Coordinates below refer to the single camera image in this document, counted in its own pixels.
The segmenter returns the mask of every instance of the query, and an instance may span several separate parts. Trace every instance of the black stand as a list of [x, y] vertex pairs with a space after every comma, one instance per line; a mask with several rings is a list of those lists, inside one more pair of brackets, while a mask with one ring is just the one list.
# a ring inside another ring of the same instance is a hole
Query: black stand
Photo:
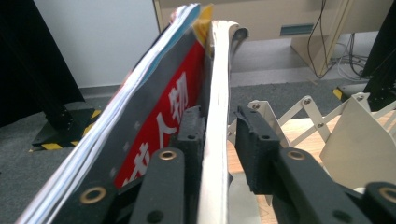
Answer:
[[377, 111], [396, 100], [396, 4], [393, 3], [373, 44], [363, 77], [369, 77], [367, 85], [340, 86], [334, 93], [341, 101], [352, 94], [369, 92], [368, 102]]
[[75, 146], [98, 112], [94, 114], [94, 109], [69, 112], [51, 92], [49, 84], [32, 60], [35, 55], [29, 55], [18, 39], [14, 38], [12, 31], [1, 16], [0, 37], [5, 43], [5, 55], [15, 59], [15, 64], [11, 66], [13, 72], [17, 74], [21, 85], [28, 90], [37, 105], [44, 111], [48, 120], [33, 142], [33, 146], [40, 149]]

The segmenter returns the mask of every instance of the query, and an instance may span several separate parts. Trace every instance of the black cable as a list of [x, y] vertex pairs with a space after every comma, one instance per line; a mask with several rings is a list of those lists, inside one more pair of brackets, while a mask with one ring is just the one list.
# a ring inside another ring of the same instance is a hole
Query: black cable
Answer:
[[351, 41], [350, 41], [350, 45], [349, 45], [349, 54], [348, 54], [349, 55], [349, 65], [350, 65], [350, 68], [352, 69], [353, 73], [355, 73], [358, 77], [361, 77], [361, 74], [355, 70], [355, 66], [353, 64], [353, 47], [355, 45], [355, 34], [351, 34], [350, 38], [351, 38]]
[[321, 16], [322, 16], [324, 7], [326, 6], [326, 1], [327, 1], [327, 0], [323, 0], [323, 1], [322, 1], [322, 8], [321, 8], [320, 16], [319, 16], [319, 17], [320, 17], [319, 28], [320, 28], [320, 36], [321, 36], [321, 39], [322, 39], [323, 50], [324, 50], [324, 59], [325, 59], [326, 65], [327, 65], [327, 50], [326, 50], [326, 44], [324, 43], [324, 35], [323, 35], [322, 19], [321, 19]]
[[322, 18], [322, 15], [323, 15], [324, 7], [326, 6], [326, 1], [327, 1], [327, 0], [322, 0], [322, 7], [321, 7], [321, 9], [320, 9], [320, 14], [319, 14], [317, 23], [315, 24], [314, 28], [312, 29], [312, 32], [311, 32], [310, 36], [308, 37], [308, 43], [307, 43], [307, 45], [306, 45], [306, 48], [307, 48], [307, 50], [308, 50], [308, 58], [309, 58], [309, 61], [310, 61], [311, 64], [312, 64], [312, 68], [314, 69], [315, 76], [316, 76], [317, 78], [319, 78], [319, 79], [323, 78], [324, 75], [326, 75], [327, 72], [329, 72], [330, 69], [328, 68], [328, 70], [327, 70], [327, 71], [325, 72], [325, 74], [323, 74], [322, 76], [319, 76], [319, 75], [318, 75], [317, 69], [315, 68], [314, 62], [313, 62], [312, 57], [311, 57], [311, 52], [310, 52], [310, 50], [309, 50], [309, 47], [310, 47], [312, 35], [314, 34], [315, 30], [317, 29], [318, 24], [320, 23], [320, 27], [319, 27], [319, 28], [320, 28], [321, 38], [322, 38], [322, 44], [323, 44], [323, 47], [324, 47], [324, 54], [325, 54], [326, 65], [327, 65], [327, 52], [326, 52], [326, 46], [325, 46], [325, 44], [324, 44], [324, 36], [323, 36], [322, 27], [321, 27], [321, 18]]

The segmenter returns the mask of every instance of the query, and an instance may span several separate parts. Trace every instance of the floor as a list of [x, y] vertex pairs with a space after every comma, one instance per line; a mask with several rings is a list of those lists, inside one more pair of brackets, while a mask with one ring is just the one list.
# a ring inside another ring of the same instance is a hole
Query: floor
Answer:
[[[359, 34], [355, 52], [368, 55], [376, 33]], [[340, 42], [346, 44], [348, 35]], [[344, 52], [337, 46], [334, 57]], [[324, 79], [339, 79], [335, 67]], [[231, 87], [246, 87], [270, 83], [317, 81], [312, 71], [290, 47], [290, 39], [247, 41], [236, 53], [233, 61]], [[71, 104], [67, 107], [104, 108], [114, 87], [101, 90], [82, 90], [87, 104]], [[0, 223], [13, 223], [33, 199], [41, 186], [71, 151], [64, 148], [56, 151], [30, 153], [31, 139], [45, 123], [42, 113], [21, 119], [0, 128]]]

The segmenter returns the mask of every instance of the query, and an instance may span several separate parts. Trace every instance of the power cord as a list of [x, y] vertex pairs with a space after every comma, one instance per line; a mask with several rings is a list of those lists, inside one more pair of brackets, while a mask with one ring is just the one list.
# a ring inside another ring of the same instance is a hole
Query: power cord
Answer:
[[321, 40], [322, 40], [323, 49], [324, 49], [324, 57], [325, 57], [325, 60], [326, 60], [326, 62], [327, 62], [327, 50], [326, 50], [326, 45], [325, 45], [325, 43], [324, 43], [324, 35], [323, 35], [323, 29], [322, 29], [322, 15], [323, 15], [323, 10], [324, 10], [324, 8], [325, 8], [325, 6], [326, 6], [326, 1], [327, 1], [327, 0], [322, 0], [321, 9], [320, 9], [320, 14], [319, 14], [317, 23], [315, 24], [314, 28], [312, 29], [312, 32], [311, 32], [310, 36], [308, 37], [308, 43], [307, 43], [307, 45], [306, 45], [306, 48], [307, 48], [307, 50], [308, 50], [309, 61], [310, 61], [311, 64], [312, 64], [312, 68], [314, 69], [315, 76], [316, 76], [317, 78], [319, 78], [319, 79], [323, 78], [323, 77], [327, 74], [327, 72], [329, 72], [329, 70], [332, 68], [332, 66], [329, 68], [329, 66], [326, 64], [326, 65], [327, 65], [327, 71], [325, 72], [325, 74], [323, 74], [322, 76], [318, 75], [317, 69], [315, 68], [314, 62], [313, 62], [312, 57], [311, 57], [311, 52], [310, 52], [310, 48], [309, 48], [309, 47], [310, 47], [312, 35], [314, 34], [314, 32], [315, 32], [315, 30], [317, 29], [317, 26], [318, 26], [318, 24], [319, 24]]

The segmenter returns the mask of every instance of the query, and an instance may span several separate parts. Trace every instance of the metal rivet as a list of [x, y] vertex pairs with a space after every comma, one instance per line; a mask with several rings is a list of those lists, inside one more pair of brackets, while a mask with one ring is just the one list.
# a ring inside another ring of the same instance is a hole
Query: metal rivet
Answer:
[[311, 98], [307, 98], [304, 100], [304, 104], [309, 105], [309, 104], [311, 104], [311, 101], [312, 101]]
[[381, 196], [384, 197], [386, 200], [396, 203], [396, 197], [394, 195], [396, 194], [396, 189], [382, 187], [379, 189], [379, 194], [381, 194]]
[[79, 200], [85, 204], [97, 203], [101, 201], [106, 196], [106, 189], [103, 187], [94, 187], [85, 190]]
[[259, 104], [253, 105], [253, 109], [255, 109], [255, 110], [258, 110], [259, 108], [260, 108], [260, 105], [259, 105]]
[[177, 156], [176, 152], [174, 151], [164, 151], [160, 154], [160, 159], [163, 161], [170, 161]]
[[305, 155], [298, 151], [290, 151], [288, 152], [288, 156], [297, 161], [302, 161], [305, 159]]

